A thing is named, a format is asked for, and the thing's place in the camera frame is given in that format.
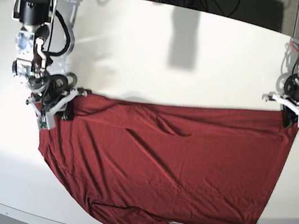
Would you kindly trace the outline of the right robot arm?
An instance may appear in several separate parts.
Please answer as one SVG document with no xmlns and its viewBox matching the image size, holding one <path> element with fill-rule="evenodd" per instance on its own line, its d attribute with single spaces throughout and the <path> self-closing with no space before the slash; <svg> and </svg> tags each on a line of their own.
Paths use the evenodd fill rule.
<svg viewBox="0 0 299 224">
<path fill-rule="evenodd" d="M 71 43 L 68 27 L 57 11 L 57 0 L 14 0 L 13 4 L 12 17 L 21 23 L 21 29 L 16 37 L 18 54 L 12 72 L 31 91 L 26 102 L 34 105 L 44 122 L 55 116 L 71 121 L 72 101 L 91 91 L 76 87 L 75 74 L 51 74 L 47 69 L 53 63 L 52 58 L 65 54 Z M 53 53 L 49 48 L 55 18 L 61 23 L 66 43 L 63 49 Z"/>
</svg>

